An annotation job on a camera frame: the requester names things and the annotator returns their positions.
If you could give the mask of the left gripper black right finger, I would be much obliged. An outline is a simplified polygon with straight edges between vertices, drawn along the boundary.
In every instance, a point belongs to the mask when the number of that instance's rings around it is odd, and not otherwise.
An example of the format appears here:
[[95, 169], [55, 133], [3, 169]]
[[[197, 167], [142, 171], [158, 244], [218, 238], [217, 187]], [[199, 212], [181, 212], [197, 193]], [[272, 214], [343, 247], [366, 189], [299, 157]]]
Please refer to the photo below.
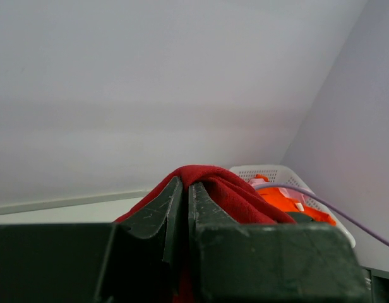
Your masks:
[[197, 302], [369, 302], [349, 240], [325, 223], [241, 224], [189, 188], [191, 278]]

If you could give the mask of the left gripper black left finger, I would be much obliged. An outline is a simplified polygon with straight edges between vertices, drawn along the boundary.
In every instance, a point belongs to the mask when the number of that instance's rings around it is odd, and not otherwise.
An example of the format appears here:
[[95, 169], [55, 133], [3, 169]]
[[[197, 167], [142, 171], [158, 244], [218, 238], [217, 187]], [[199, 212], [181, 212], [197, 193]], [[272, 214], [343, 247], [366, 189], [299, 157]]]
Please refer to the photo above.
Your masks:
[[0, 302], [170, 302], [183, 184], [121, 223], [0, 225]]

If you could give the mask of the dark red t shirt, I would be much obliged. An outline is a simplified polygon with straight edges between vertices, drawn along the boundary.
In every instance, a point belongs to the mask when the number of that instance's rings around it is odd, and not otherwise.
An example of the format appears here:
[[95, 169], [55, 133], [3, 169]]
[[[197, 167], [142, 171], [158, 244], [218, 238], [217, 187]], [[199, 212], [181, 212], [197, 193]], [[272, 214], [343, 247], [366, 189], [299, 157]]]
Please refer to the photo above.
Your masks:
[[226, 169], [179, 167], [116, 222], [106, 302], [300, 301], [253, 256], [293, 219]]

